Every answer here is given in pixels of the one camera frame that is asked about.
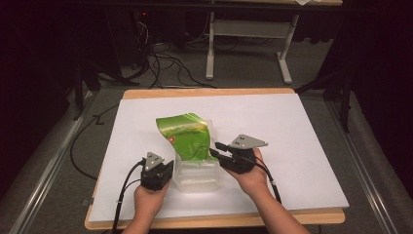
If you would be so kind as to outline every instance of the table leg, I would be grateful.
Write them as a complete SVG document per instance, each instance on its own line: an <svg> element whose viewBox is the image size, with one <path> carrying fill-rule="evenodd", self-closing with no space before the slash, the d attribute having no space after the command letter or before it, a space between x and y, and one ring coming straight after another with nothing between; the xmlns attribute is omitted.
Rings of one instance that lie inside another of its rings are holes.
<svg viewBox="0 0 413 234"><path fill-rule="evenodd" d="M209 16L209 47L206 58L206 79L213 79L213 36L214 36L215 13L211 12Z"/></svg>
<svg viewBox="0 0 413 234"><path fill-rule="evenodd" d="M287 35L285 37L285 44L283 51L277 53L277 59L279 61L280 69L282 71L282 79L285 84L290 85L292 84L292 79L288 71L288 67L286 65L285 57L286 53L288 52L289 45L291 44L292 36L294 35L295 27L297 26L298 15L294 15L292 18L291 25L288 29Z"/></svg>

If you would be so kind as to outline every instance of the snack bag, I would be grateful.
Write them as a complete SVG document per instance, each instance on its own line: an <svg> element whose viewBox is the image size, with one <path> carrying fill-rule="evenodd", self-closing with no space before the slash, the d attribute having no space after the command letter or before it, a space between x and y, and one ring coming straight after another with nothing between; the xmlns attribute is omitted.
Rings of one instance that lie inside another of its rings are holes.
<svg viewBox="0 0 413 234"><path fill-rule="evenodd" d="M156 124L182 161L214 160L209 156L210 136L207 122L196 114L158 118Z"/></svg>

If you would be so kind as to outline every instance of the white board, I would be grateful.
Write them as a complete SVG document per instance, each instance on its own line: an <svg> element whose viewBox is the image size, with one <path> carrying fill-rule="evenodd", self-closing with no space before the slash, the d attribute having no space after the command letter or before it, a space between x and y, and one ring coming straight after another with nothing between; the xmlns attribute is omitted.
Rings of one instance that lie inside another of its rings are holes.
<svg viewBox="0 0 413 234"><path fill-rule="evenodd" d="M116 201L132 165L148 151L173 160L172 146L155 119L193 112L211 120L217 140L230 143L239 134L269 143L261 152L290 211L347 208L349 203L296 94L162 97L123 99L101 167L89 222L113 220ZM135 170L130 181L140 177ZM132 219L131 185L120 220ZM237 182L221 171L221 186L208 193L182 193L171 184L157 217L257 213Z"/></svg>

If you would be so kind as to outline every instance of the black wall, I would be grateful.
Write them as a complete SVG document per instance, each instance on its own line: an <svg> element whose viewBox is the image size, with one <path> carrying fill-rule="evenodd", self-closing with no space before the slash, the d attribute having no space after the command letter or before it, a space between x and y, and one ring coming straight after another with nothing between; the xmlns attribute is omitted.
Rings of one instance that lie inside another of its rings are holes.
<svg viewBox="0 0 413 234"><path fill-rule="evenodd" d="M54 27L55 6L0 4L0 197L69 104L73 73Z"/></svg>
<svg viewBox="0 0 413 234"><path fill-rule="evenodd" d="M345 21L319 78L350 68L364 116L413 197L413 3L369 2L355 1L374 13Z"/></svg>

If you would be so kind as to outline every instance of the transparent box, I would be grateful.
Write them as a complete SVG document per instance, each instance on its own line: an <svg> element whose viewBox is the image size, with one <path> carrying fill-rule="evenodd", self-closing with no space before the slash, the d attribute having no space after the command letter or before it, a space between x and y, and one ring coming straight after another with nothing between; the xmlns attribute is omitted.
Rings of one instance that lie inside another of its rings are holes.
<svg viewBox="0 0 413 234"><path fill-rule="evenodd" d="M206 120L211 146L216 139L216 131L210 120ZM173 181L182 192L210 192L219 188L220 166L218 161L182 161L175 152Z"/></svg>

